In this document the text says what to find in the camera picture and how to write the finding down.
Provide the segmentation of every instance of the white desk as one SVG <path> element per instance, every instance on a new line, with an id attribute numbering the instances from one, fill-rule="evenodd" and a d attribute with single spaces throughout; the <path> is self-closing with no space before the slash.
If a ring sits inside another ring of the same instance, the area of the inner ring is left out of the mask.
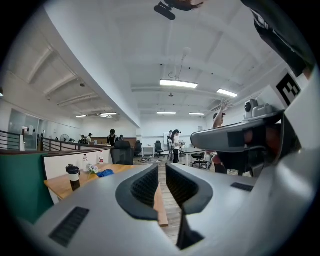
<path id="1" fill-rule="evenodd" d="M 155 158 L 155 147 L 154 146 L 143 146 L 142 147 L 142 157 L 145 158 L 144 149 L 152 149 L 152 157 Z"/>
<path id="2" fill-rule="evenodd" d="M 185 165 L 189 166 L 190 160 L 191 160 L 191 155 L 193 154 L 199 154 L 199 153 L 205 153 L 206 151 L 203 149 L 198 149 L 194 147 L 183 147 L 180 149 L 180 151 L 185 154 Z"/>

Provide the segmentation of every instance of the blue cloth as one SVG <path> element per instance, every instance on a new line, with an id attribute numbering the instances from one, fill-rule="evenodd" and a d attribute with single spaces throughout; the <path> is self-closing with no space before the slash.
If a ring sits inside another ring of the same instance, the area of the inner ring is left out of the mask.
<path id="1" fill-rule="evenodd" d="M 115 174 L 113 170 L 110 170 L 110 169 L 107 169 L 107 170 L 104 170 L 102 172 L 98 172 L 96 175 L 98 175 L 99 178 L 102 178 L 102 177 L 107 177 L 109 175 L 112 175 L 112 174 Z"/>

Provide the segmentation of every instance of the hand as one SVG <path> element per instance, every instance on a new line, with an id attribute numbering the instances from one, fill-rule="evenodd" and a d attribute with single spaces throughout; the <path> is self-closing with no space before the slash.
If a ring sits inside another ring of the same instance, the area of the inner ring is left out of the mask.
<path id="1" fill-rule="evenodd" d="M 227 103 L 226 103 L 226 102 L 222 102 L 222 103 L 221 103 L 221 110 L 222 110 L 222 111 L 225 110 L 226 107 L 227 107 Z"/>

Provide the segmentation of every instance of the desk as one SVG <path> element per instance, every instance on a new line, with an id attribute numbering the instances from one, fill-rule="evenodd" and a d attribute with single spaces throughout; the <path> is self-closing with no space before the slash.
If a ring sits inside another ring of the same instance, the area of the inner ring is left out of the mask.
<path id="1" fill-rule="evenodd" d="M 142 147 L 142 157 L 145 158 L 144 149 L 152 149 L 152 157 L 155 158 L 155 147 L 154 146 L 143 146 Z"/>
<path id="2" fill-rule="evenodd" d="M 96 164 L 99 169 L 99 172 L 103 172 L 106 169 L 111 169 L 115 174 L 120 172 L 128 171 L 132 168 L 135 168 L 134 165 L 122 165 L 122 164 L 112 164 L 112 163 L 103 163 Z M 80 185 L 83 187 L 87 183 L 94 181 L 96 179 L 100 179 L 95 173 L 88 174 L 87 172 L 80 171 Z M 56 178 L 52 178 L 49 180 L 45 180 L 44 184 L 50 189 L 53 193 L 55 193 L 58 198 L 61 200 L 70 196 L 73 193 L 73 190 L 70 185 L 70 180 L 68 175 L 59 176 Z M 162 192 L 160 183 L 154 195 L 154 207 L 158 212 L 158 223 L 161 227 L 167 227 L 169 225 L 166 209 L 164 206 L 164 201 L 162 198 Z"/>
<path id="3" fill-rule="evenodd" d="M 205 153 L 206 151 L 203 149 L 198 149 L 194 147 L 183 147 L 180 149 L 181 153 L 185 154 L 185 165 L 189 166 L 191 155 L 193 154 L 199 154 L 199 153 Z"/>

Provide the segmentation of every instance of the black t-shirt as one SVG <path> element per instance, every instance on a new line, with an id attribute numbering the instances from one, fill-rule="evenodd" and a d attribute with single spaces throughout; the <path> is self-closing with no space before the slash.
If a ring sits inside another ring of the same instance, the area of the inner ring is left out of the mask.
<path id="1" fill-rule="evenodd" d="M 111 135 L 109 135 L 107 138 L 106 138 L 106 142 L 108 144 L 110 144 L 111 146 L 114 146 L 115 143 L 118 141 L 118 136 L 117 135 L 114 135 L 113 137 L 111 137 Z"/>

